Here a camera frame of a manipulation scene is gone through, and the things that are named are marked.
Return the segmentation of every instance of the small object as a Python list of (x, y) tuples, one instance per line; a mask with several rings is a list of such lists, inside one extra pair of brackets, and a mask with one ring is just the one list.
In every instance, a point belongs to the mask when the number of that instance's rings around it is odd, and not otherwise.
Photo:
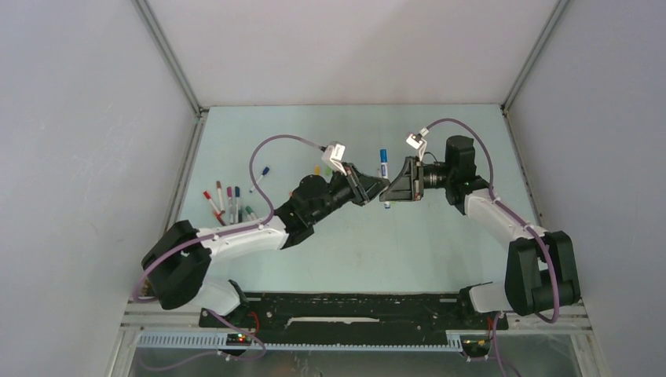
[(409, 144), (412, 148), (417, 149), (419, 151), (419, 160), (423, 161), (423, 156), (426, 153), (426, 147), (428, 145), (428, 142), (426, 139), (423, 137), (426, 136), (429, 133), (428, 127), (423, 127), (418, 134), (414, 135), (413, 133), (409, 133), (407, 135), (407, 144)]
[(236, 212), (233, 210), (233, 194), (231, 186), (227, 187), (227, 198), (229, 199), (229, 223), (236, 224)]
[(222, 198), (222, 183), (220, 181), (217, 182), (218, 185), (218, 200), (220, 200), (220, 216), (225, 214), (225, 201)]
[(219, 221), (220, 225), (226, 226), (224, 220), (222, 220), (222, 215), (221, 214), (216, 214), (215, 211), (213, 211), (213, 216)]
[(236, 186), (236, 203), (233, 208), (236, 210), (236, 222), (239, 224), (243, 222), (243, 209), (242, 204), (240, 204), (240, 187)]
[[(262, 175), (260, 175), (259, 178), (257, 178), (257, 185), (259, 184), (259, 182), (262, 181), (262, 179), (264, 179), (264, 176), (266, 176), (269, 173), (269, 171), (270, 171), (269, 167), (264, 168), (264, 170), (262, 171)], [(250, 194), (254, 192), (256, 189), (257, 188), (255, 186), (250, 187)]]
[[(385, 149), (379, 149), (379, 160), (382, 163), (382, 178), (389, 179), (389, 157)], [(391, 208), (391, 202), (384, 202), (384, 208)]]
[(254, 214), (254, 211), (250, 206), (245, 206), (245, 212), (247, 212), (247, 216), (252, 219), (252, 220), (258, 220), (259, 218), (257, 217), (256, 214)]
[(208, 193), (208, 191), (204, 191), (203, 196), (206, 197), (206, 199), (208, 200), (208, 203), (210, 203), (210, 206), (213, 207), (213, 212), (216, 214), (215, 217), (217, 217), (217, 215), (220, 213), (220, 210), (218, 209), (218, 206), (215, 205), (215, 202), (210, 197), (210, 194)]
[(342, 175), (346, 176), (347, 172), (345, 168), (342, 167), (342, 156), (345, 154), (345, 146), (338, 143), (337, 141), (332, 142), (324, 150), (324, 154), (321, 156), (321, 160), (330, 166), (332, 170), (339, 171)]

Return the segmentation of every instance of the connector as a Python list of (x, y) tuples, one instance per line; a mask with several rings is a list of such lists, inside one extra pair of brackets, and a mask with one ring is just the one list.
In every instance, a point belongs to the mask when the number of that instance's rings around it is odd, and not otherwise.
[(420, 161), (423, 161), (423, 156), (426, 154), (426, 146), (428, 145), (428, 142), (423, 137), (426, 136), (428, 132), (427, 128), (423, 128), (418, 134), (410, 133), (407, 135), (407, 144), (419, 151)]
[(321, 160), (334, 171), (339, 171), (342, 175), (347, 175), (345, 168), (342, 167), (342, 156), (345, 154), (345, 146), (334, 141), (326, 147)]

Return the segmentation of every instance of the blue marker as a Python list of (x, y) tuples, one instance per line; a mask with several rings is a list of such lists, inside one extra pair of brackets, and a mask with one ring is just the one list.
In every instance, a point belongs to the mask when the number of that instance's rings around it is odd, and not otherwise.
[[(264, 168), (264, 171), (262, 171), (262, 175), (260, 175), (259, 178), (257, 178), (257, 185), (259, 184), (259, 182), (262, 181), (262, 179), (264, 178), (264, 176), (267, 175), (267, 174), (269, 173), (269, 170), (270, 170), (269, 167), (265, 167), (265, 168)], [(254, 187), (254, 186), (250, 187), (250, 194), (251, 194), (252, 192), (254, 192), (256, 189), (257, 189), (257, 188)]]
[[(389, 179), (389, 158), (385, 149), (379, 149), (379, 158), (382, 162), (382, 178)], [(384, 202), (384, 208), (391, 208), (391, 202)]]

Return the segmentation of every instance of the white cable tray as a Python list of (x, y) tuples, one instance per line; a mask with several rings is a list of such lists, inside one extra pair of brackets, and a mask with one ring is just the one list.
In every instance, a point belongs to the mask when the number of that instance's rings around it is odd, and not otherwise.
[[(182, 332), (182, 331), (148, 331), (139, 336), (137, 340), (138, 348), (177, 348), (177, 349), (199, 349), (199, 350), (258, 350), (256, 344), (247, 346), (227, 346), (226, 333), (211, 334), (200, 332)], [(266, 343), (268, 350), (282, 351), (418, 351), (418, 352), (460, 352), (462, 344), (459, 335), (448, 335), (448, 345), (426, 345), (426, 346), (370, 346), (370, 345), (320, 345), (320, 344), (285, 344), (285, 343)]]

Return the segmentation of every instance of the white wall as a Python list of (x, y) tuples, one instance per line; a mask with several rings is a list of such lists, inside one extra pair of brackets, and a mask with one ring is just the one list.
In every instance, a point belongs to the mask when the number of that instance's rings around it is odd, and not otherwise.
[(510, 120), (615, 376), (663, 375), (666, 2), (574, 1)]
[(556, 0), (153, 0), (204, 105), (500, 103)]
[(129, 0), (2, 1), (0, 51), (0, 375), (102, 375), (193, 114)]

